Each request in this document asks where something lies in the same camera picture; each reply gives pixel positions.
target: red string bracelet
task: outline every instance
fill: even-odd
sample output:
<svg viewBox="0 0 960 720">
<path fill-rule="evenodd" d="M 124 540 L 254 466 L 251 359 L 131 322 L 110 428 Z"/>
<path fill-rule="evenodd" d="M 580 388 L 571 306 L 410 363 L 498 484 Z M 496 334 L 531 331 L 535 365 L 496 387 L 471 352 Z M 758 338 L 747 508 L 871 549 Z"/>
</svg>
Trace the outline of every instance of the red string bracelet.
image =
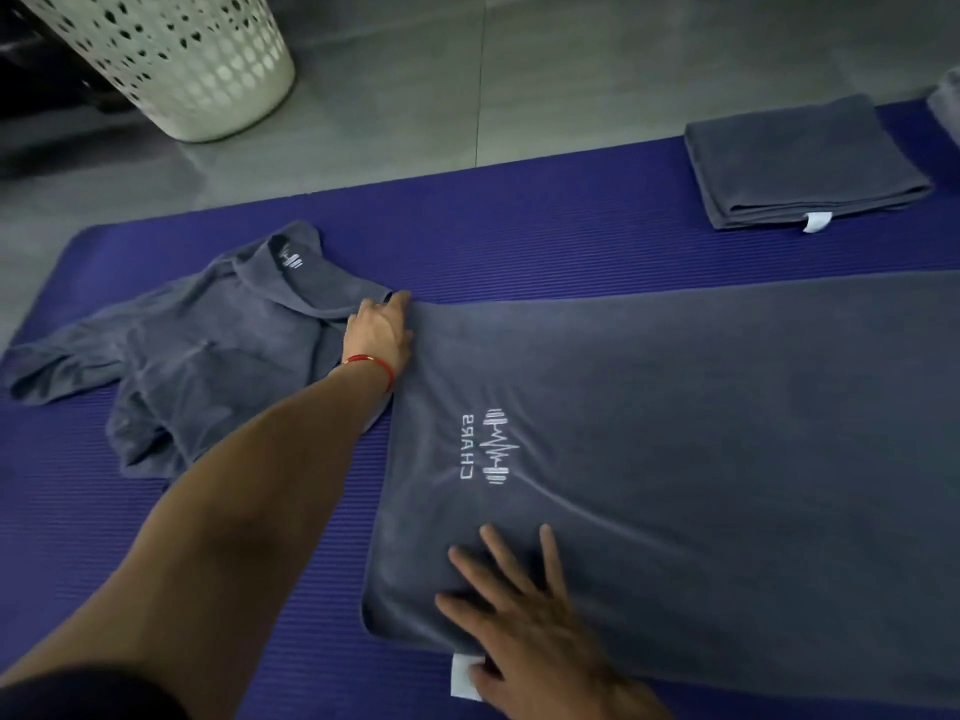
<svg viewBox="0 0 960 720">
<path fill-rule="evenodd" d="M 394 374 L 394 368 L 390 365 L 390 363 L 384 361 L 383 359 L 378 359 L 377 356 L 368 356 L 366 353 L 358 353 L 356 356 L 350 356 L 344 361 L 344 363 L 349 364 L 350 362 L 354 361 L 372 361 L 375 364 L 379 364 L 390 377 L 390 381 L 387 383 L 387 393 L 389 393 L 390 389 L 394 387 L 394 380 L 397 378 L 397 375 Z"/>
</svg>

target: folded gray towel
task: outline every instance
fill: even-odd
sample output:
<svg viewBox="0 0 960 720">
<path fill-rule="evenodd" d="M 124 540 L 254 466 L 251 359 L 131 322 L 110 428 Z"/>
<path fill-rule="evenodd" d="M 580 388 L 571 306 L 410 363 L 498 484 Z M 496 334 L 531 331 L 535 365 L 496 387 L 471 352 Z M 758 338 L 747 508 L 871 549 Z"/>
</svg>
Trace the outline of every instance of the folded gray towel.
<svg viewBox="0 0 960 720">
<path fill-rule="evenodd" d="M 684 139 L 716 229 L 899 207 L 933 189 L 867 95 L 689 123 Z"/>
<path fill-rule="evenodd" d="M 946 72 L 926 104 L 940 126 L 960 147 L 960 66 Z"/>
</svg>

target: gray tile floor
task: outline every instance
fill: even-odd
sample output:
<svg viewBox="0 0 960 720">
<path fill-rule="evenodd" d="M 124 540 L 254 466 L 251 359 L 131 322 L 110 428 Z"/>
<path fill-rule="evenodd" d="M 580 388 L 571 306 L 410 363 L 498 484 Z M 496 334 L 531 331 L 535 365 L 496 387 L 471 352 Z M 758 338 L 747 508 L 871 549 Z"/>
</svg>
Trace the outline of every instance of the gray tile floor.
<svg viewBox="0 0 960 720">
<path fill-rule="evenodd" d="M 960 62 L 960 0 L 270 0 L 298 70 L 220 143 L 138 114 L 0 121 L 0 348 L 79 229 L 680 133 Z"/>
</svg>

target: white clothing tag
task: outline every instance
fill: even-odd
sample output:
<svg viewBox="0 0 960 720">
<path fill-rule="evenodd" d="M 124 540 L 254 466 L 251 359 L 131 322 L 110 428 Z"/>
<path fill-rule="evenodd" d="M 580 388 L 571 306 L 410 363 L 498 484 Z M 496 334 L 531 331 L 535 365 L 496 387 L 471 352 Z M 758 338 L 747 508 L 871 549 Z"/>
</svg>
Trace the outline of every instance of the white clothing tag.
<svg viewBox="0 0 960 720">
<path fill-rule="evenodd" d="M 833 212 L 807 212 L 806 227 L 803 228 L 803 231 L 807 233 L 819 232 L 829 225 L 833 218 Z"/>
<path fill-rule="evenodd" d="M 482 656 L 453 655 L 453 661 L 450 663 L 450 697 L 462 697 L 464 700 L 483 702 L 483 698 L 477 694 L 474 683 L 471 682 L 470 675 L 467 674 L 468 667 L 482 662 Z"/>
</svg>

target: printed logo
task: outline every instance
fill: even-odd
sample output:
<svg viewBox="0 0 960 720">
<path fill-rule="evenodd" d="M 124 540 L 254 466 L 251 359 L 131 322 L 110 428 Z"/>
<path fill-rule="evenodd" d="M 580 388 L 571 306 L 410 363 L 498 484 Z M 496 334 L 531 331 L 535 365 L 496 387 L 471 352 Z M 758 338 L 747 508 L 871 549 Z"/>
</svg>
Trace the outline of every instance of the printed logo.
<svg viewBox="0 0 960 720">
<path fill-rule="evenodd" d="M 291 268 L 296 270 L 301 265 L 304 264 L 304 261 L 301 259 L 301 256 L 295 252 L 290 251 L 290 245 L 284 244 L 280 250 L 280 259 L 283 260 L 284 268 Z"/>
<path fill-rule="evenodd" d="M 464 414 L 460 425 L 460 479 L 470 480 L 474 477 L 474 468 L 480 472 L 491 485 L 503 485 L 507 482 L 510 467 L 505 466 L 507 455 L 512 449 L 520 449 L 518 444 L 510 444 L 507 435 L 501 427 L 508 423 L 507 415 L 502 409 L 487 409 L 482 425 L 486 427 L 482 432 L 475 432 L 474 415 Z M 486 455 L 485 464 L 477 461 L 477 452 L 474 444 L 482 454 Z"/>
</svg>

